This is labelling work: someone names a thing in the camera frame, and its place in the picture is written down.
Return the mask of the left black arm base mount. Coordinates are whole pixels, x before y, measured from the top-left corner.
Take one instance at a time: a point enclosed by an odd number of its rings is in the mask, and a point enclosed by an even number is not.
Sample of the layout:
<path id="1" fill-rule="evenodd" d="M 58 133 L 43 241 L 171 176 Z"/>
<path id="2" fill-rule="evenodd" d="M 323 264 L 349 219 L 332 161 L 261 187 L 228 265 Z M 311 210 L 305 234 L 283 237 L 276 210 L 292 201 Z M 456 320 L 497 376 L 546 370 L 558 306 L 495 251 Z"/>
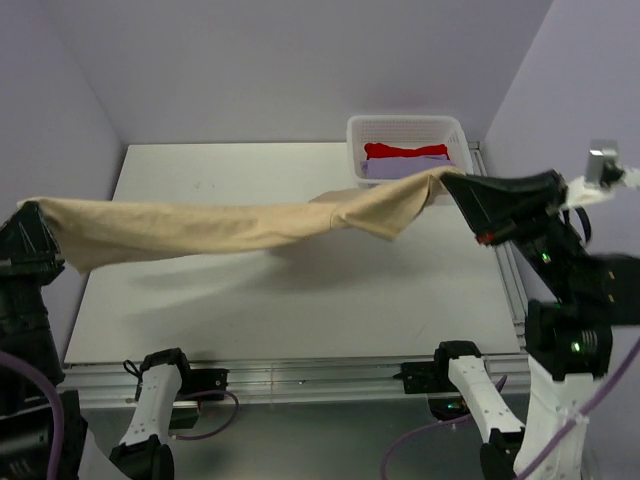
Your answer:
<path id="1" fill-rule="evenodd" d="M 225 399 L 224 394 L 203 396 L 209 390 L 226 391 L 229 370 L 223 368 L 197 368 L 190 371 L 187 383 L 176 397 L 169 429 L 189 430 L 196 425 L 203 406 L 213 405 Z"/>

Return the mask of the beige t shirt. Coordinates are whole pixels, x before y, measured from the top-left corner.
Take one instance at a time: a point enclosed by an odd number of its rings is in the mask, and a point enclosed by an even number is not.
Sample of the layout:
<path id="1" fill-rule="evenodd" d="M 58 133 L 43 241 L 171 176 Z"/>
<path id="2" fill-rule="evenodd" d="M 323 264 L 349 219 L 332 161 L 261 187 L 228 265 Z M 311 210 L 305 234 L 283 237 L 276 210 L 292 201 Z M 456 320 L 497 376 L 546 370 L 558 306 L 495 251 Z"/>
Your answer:
<path id="1" fill-rule="evenodd" d="M 62 257 L 78 272 L 121 263 L 231 254 L 297 243 L 332 230 L 395 239 L 459 174 L 438 167 L 369 190 L 326 192 L 309 202 L 181 205 L 34 197 Z"/>

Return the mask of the red rolled t shirt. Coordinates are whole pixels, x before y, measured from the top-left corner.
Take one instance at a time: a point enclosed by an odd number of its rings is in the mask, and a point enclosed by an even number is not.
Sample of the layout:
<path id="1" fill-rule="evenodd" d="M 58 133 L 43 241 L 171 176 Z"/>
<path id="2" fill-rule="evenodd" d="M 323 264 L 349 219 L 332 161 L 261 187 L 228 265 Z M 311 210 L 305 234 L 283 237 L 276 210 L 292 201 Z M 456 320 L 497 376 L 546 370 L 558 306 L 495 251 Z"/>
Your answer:
<path id="1" fill-rule="evenodd" d="M 364 151 L 367 159 L 374 158 L 415 158 L 421 156 L 438 156 L 449 160 L 447 146 L 444 144 L 427 145 L 417 148 L 403 148 L 383 143 L 366 143 Z"/>

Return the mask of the white plastic basket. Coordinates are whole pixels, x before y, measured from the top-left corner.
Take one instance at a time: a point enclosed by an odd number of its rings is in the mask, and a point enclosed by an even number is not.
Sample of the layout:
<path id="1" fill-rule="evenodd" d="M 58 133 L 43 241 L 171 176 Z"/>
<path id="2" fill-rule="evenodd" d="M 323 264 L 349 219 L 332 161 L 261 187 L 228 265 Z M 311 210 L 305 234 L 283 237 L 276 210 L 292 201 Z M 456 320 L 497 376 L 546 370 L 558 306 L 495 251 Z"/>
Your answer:
<path id="1" fill-rule="evenodd" d="M 368 160 L 366 143 L 383 143 L 403 148 L 427 145 L 447 146 L 453 166 L 471 174 L 472 158 L 465 134 L 458 120 L 449 116 L 360 115 L 347 123 L 347 145 L 356 182 L 361 188 L 372 188 L 395 180 L 367 179 L 360 163 Z"/>

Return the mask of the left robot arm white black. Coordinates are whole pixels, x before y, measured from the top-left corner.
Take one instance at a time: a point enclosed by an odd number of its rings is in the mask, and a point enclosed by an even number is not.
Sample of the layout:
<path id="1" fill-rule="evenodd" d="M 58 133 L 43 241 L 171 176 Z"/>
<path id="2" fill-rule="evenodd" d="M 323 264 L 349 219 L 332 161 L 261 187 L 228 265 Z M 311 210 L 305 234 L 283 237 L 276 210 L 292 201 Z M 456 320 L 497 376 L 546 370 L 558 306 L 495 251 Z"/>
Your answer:
<path id="1" fill-rule="evenodd" d="M 64 269 L 60 247 L 35 202 L 1 227 L 1 476 L 4 479 L 172 479 L 168 433 L 176 399 L 195 375 L 178 348 L 145 357 L 132 421 L 104 454 L 65 375 L 42 289 Z"/>

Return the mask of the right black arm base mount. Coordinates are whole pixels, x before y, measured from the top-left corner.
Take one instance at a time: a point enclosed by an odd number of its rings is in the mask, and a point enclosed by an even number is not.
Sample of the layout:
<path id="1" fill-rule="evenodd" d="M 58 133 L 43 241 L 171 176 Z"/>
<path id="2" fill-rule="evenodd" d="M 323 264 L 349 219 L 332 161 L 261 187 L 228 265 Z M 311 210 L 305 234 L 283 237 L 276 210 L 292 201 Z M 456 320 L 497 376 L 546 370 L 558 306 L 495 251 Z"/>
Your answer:
<path id="1" fill-rule="evenodd" d="M 393 376 L 400 381 L 406 395 L 427 396 L 432 416 L 439 421 L 461 418 L 469 414 L 466 402 L 435 361 L 404 362 Z"/>

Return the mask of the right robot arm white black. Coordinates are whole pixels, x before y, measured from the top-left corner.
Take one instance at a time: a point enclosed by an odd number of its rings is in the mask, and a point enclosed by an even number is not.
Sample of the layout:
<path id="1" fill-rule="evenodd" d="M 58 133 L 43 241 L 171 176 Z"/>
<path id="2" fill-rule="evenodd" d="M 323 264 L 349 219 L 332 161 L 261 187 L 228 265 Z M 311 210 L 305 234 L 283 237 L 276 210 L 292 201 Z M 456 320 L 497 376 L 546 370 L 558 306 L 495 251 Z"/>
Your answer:
<path id="1" fill-rule="evenodd" d="M 530 399 L 525 420 L 507 408 L 470 341 L 436 349 L 435 383 L 462 395 L 483 439 L 487 479 L 577 479 L 589 414 L 622 377 L 609 367 L 616 326 L 639 321 L 639 261 L 589 254 L 589 228 L 571 214 L 637 188 L 639 173 L 612 167 L 566 181 L 555 171 L 516 179 L 447 173 L 448 190 L 478 243 L 513 244 L 553 294 L 533 300 L 525 318 Z"/>

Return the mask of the aluminium frame rail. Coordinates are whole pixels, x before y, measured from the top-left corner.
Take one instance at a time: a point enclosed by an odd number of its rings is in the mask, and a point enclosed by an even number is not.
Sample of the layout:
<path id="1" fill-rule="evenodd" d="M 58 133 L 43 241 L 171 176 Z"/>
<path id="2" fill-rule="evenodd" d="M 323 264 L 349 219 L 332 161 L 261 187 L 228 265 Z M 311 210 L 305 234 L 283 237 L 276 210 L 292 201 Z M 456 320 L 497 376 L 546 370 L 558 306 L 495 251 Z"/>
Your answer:
<path id="1" fill-rule="evenodd" d="M 89 277 L 65 354 L 64 387 L 86 409 L 130 407 L 126 359 L 181 348 L 196 370 L 225 368 L 249 403 L 398 399 L 405 361 L 443 341 L 474 342 L 477 360 L 449 370 L 492 416 L 488 382 L 529 392 L 537 421 L 569 418 L 582 443 L 586 374 L 546 380 L 524 352 L 524 296 L 506 247 L 478 245 L 453 198 L 435 185 L 397 239 L 349 227 L 247 253 L 99 268 Z"/>

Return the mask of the lilac rolled t shirt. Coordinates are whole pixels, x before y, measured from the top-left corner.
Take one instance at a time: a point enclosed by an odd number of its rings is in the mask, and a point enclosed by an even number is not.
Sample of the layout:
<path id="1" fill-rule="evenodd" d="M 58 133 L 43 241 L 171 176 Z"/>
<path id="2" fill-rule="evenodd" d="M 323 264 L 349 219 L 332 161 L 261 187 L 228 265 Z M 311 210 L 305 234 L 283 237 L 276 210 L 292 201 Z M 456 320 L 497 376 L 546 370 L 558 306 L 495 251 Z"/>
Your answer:
<path id="1" fill-rule="evenodd" d="M 361 172 L 367 179 L 397 180 L 425 170 L 453 166 L 444 155 L 418 157 L 370 158 L 360 163 Z"/>

